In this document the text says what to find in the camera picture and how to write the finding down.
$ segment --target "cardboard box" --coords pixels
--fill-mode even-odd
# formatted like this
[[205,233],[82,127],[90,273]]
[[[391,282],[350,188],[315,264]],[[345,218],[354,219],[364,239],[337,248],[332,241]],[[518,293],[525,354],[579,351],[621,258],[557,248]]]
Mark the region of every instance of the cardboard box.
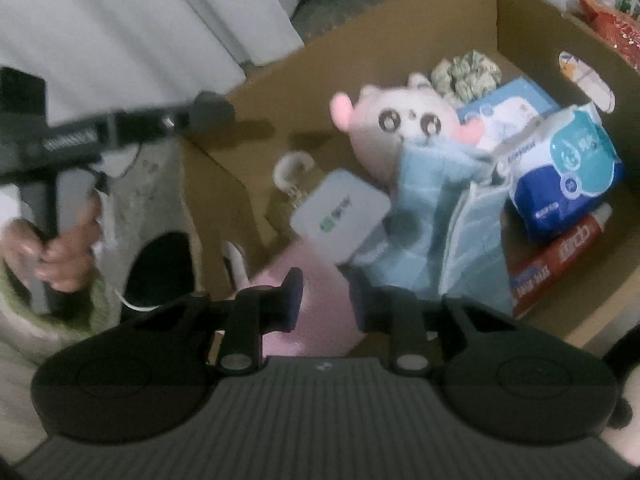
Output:
[[[201,218],[197,227],[209,233],[202,244],[210,290],[225,292],[216,281],[220,239],[242,247],[252,271],[282,248],[265,214],[276,192],[271,173],[283,153],[305,150],[325,171],[347,168],[367,177],[347,136],[332,125],[328,103],[335,92],[355,98],[364,84],[400,86],[409,73],[428,72],[443,57],[474,48],[500,64],[505,80],[526,74],[561,106],[587,101],[561,73],[562,51],[594,67],[616,95],[614,112],[603,120],[627,176],[607,197],[613,216],[526,319],[583,346],[640,301],[640,76],[586,25],[542,0],[391,0],[232,92],[237,124],[195,136],[197,148],[185,150],[188,200]],[[517,222],[507,222],[503,235],[508,257],[530,251]],[[381,345],[383,338],[372,336],[356,353],[378,354]]]

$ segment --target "white logo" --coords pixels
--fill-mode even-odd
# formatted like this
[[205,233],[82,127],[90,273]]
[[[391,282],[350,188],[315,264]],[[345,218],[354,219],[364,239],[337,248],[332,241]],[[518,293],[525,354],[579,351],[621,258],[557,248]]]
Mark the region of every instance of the white logo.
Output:
[[322,363],[321,365],[316,365],[316,370],[319,370],[321,372],[328,372],[329,370],[331,370],[334,366],[325,361],[324,363]]
[[92,128],[86,128],[79,132],[55,137],[54,139],[43,140],[42,145],[48,152],[55,152],[63,148],[74,148],[84,144],[91,144],[92,142],[98,142],[98,132]]

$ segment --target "plush toy eye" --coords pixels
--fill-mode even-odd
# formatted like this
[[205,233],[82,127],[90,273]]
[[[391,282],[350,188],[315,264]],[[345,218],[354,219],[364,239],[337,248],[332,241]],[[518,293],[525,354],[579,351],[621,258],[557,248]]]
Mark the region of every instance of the plush toy eye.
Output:
[[400,127],[400,114],[395,110],[382,110],[378,117],[378,124],[382,131],[392,134]]
[[436,136],[440,133],[440,118],[437,115],[424,114],[420,119],[420,127],[426,135]]

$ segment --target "hand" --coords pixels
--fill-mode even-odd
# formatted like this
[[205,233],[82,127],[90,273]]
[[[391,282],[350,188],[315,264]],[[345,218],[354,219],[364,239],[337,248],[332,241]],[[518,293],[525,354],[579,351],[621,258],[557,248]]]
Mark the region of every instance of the hand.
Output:
[[15,220],[0,238],[0,256],[14,275],[28,286],[30,279],[25,258],[41,260],[35,267],[36,278],[48,282],[60,292],[77,292],[87,287],[94,276],[94,245],[102,237],[97,219],[100,199],[93,193],[78,213],[76,227],[44,244],[25,220]]

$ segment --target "red tube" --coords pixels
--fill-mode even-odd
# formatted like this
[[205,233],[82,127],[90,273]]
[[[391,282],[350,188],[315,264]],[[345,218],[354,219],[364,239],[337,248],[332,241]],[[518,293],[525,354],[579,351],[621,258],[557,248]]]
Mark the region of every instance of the red tube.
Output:
[[611,216],[611,206],[603,203],[574,227],[556,238],[542,254],[513,269],[511,293],[518,302],[514,317],[521,316],[539,300],[574,260],[604,231]]

